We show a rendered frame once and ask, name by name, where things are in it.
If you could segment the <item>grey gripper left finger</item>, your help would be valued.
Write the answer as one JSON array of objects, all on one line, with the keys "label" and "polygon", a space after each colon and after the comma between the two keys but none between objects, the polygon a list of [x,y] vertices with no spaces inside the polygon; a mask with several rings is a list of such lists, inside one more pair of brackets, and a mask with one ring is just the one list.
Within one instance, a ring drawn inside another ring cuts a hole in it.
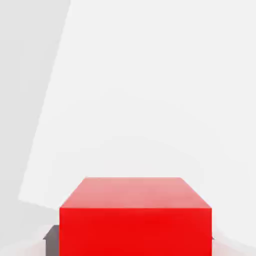
[{"label": "grey gripper left finger", "polygon": [[19,256],[59,256],[59,225],[53,225],[42,239],[25,245]]}]

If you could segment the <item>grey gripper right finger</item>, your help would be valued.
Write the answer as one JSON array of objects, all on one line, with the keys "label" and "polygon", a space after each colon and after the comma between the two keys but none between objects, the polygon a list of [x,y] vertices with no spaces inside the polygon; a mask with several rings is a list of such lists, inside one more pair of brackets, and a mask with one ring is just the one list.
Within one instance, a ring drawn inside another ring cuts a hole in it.
[{"label": "grey gripper right finger", "polygon": [[216,229],[212,235],[212,256],[253,256],[253,247],[228,238]]}]

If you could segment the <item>small red cube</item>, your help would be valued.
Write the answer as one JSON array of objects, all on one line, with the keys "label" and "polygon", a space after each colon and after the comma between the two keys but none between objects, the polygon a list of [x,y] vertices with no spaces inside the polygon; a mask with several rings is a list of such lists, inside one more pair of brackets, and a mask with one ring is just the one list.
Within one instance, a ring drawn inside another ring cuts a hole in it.
[{"label": "small red cube", "polygon": [[212,208],[179,177],[87,177],[59,209],[59,256],[212,256]]}]

